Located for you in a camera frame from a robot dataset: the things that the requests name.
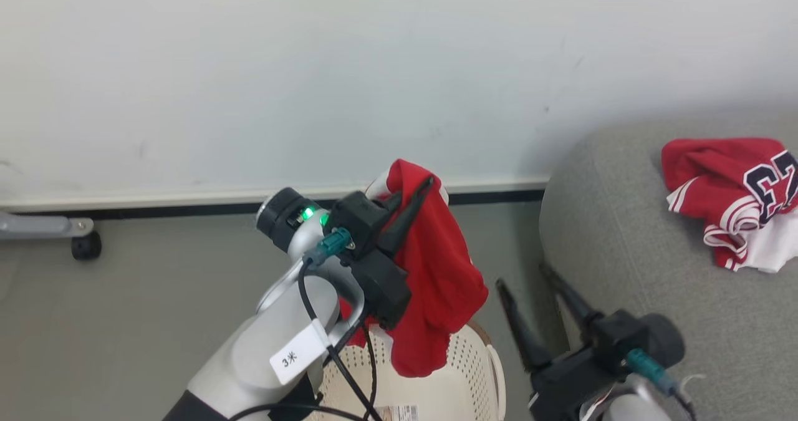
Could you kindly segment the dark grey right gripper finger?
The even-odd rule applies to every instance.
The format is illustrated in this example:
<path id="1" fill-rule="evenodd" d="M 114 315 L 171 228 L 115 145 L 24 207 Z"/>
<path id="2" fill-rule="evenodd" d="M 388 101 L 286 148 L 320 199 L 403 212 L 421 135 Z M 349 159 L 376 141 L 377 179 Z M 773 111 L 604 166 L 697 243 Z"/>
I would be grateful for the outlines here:
<path id="1" fill-rule="evenodd" d="M 552 361 L 550 352 L 537 339 L 525 321 L 521 310 L 517 307 L 515 297 L 503 279 L 497 279 L 496 291 L 525 372 L 528 374 L 541 372 Z"/>
<path id="2" fill-rule="evenodd" d="M 579 333 L 589 335 L 591 325 L 602 318 L 602 312 L 592 307 L 573 285 L 569 284 L 550 265 L 542 265 L 542 275 L 575 319 Z"/>

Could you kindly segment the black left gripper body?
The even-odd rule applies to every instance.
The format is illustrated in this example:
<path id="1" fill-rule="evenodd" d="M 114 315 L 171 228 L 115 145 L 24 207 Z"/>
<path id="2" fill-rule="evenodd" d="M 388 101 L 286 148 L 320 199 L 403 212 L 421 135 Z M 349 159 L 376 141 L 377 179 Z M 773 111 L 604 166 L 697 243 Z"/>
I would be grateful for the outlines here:
<path id="1" fill-rule="evenodd" d="M 337 256 L 351 269 L 370 316 L 387 332 L 399 324 L 411 299 L 407 272 L 396 264 L 396 255 L 385 255 L 377 248 L 377 239 L 392 218 L 382 202 L 356 191 L 334 202 L 324 226 L 327 234 L 349 233 L 348 244 Z"/>

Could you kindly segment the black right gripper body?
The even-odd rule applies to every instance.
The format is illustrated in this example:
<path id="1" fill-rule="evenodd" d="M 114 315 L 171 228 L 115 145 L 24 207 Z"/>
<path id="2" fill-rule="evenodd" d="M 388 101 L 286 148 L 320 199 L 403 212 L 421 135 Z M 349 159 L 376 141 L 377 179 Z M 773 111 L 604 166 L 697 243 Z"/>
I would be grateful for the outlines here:
<path id="1" fill-rule="evenodd" d="M 581 350 L 531 375 L 531 416 L 576 420 L 584 404 L 635 374 L 673 397 L 678 384 L 667 370 L 685 355 L 681 332 L 667 317 L 616 311 L 593 322 Z"/>

